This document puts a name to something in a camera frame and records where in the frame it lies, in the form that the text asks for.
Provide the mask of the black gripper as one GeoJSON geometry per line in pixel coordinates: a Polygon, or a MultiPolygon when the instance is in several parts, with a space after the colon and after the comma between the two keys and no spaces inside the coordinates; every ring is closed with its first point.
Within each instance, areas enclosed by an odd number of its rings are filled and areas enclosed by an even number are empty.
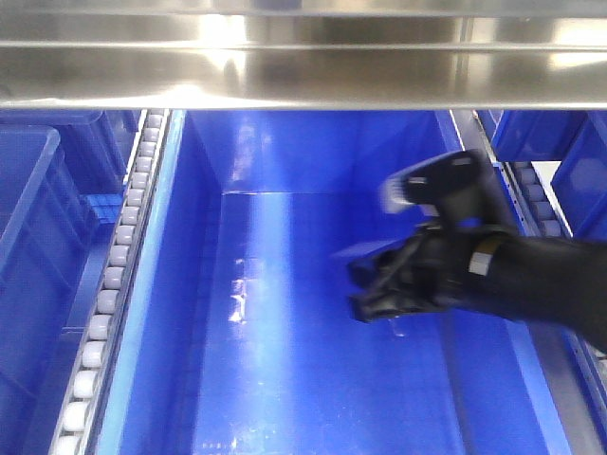
{"type": "Polygon", "coordinates": [[[361,322],[451,309],[480,311],[478,283],[503,241],[496,227],[449,232],[419,227],[403,242],[376,249],[347,265],[357,291],[348,297],[361,322]]]}

